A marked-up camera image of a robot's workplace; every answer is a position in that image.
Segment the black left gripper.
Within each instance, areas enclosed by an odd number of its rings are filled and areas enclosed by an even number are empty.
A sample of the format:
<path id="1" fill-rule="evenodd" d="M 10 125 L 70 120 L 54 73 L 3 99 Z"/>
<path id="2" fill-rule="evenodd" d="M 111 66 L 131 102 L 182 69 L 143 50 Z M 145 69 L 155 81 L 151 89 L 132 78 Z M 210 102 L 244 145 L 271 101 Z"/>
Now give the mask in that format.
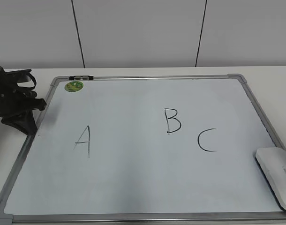
<path id="1" fill-rule="evenodd" d="M 43 111 L 47 103 L 43 98 L 37 98 L 35 91 L 28 92 L 28 88 L 18 86 L 27 81 L 27 69 L 5 72 L 0 66 L 0 117 L 3 117 L 2 124 L 34 135 L 38 128 L 32 110 Z"/>

